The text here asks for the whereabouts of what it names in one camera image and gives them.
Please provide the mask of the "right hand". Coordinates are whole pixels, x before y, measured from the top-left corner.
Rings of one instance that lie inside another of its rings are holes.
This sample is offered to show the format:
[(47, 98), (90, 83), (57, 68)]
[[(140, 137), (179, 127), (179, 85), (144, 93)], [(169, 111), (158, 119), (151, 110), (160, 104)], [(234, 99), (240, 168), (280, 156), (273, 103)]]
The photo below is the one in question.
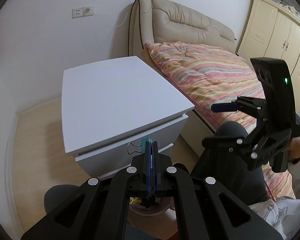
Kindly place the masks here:
[(294, 162), (300, 159), (300, 137), (292, 138), (287, 146), (289, 161)]

